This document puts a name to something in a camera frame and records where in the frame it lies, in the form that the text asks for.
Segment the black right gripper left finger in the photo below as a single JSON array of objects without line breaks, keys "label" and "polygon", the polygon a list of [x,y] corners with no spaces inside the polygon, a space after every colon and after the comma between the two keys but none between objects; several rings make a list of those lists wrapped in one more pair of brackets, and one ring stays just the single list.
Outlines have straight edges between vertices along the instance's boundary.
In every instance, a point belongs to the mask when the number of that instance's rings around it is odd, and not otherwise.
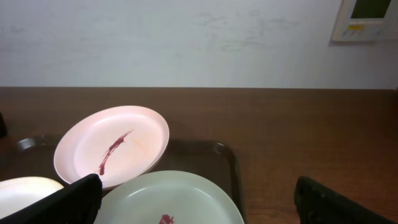
[{"label": "black right gripper left finger", "polygon": [[1,219],[1,224],[93,224],[103,197],[103,184],[90,174]]}]

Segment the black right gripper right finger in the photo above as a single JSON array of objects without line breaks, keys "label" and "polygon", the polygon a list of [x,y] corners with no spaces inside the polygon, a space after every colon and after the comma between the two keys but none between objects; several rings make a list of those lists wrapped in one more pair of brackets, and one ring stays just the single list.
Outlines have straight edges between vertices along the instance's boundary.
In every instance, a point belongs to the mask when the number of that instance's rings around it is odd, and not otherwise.
[{"label": "black right gripper right finger", "polygon": [[294,203],[301,224],[395,224],[306,176],[298,178]]}]

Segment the white plate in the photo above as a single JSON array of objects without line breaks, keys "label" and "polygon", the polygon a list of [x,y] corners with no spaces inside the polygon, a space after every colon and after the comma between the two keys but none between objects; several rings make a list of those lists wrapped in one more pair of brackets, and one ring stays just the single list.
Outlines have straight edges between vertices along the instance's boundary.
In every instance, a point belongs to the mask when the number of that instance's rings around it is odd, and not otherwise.
[{"label": "white plate", "polygon": [[1,218],[12,215],[63,189],[46,177],[20,177],[1,181]]}]

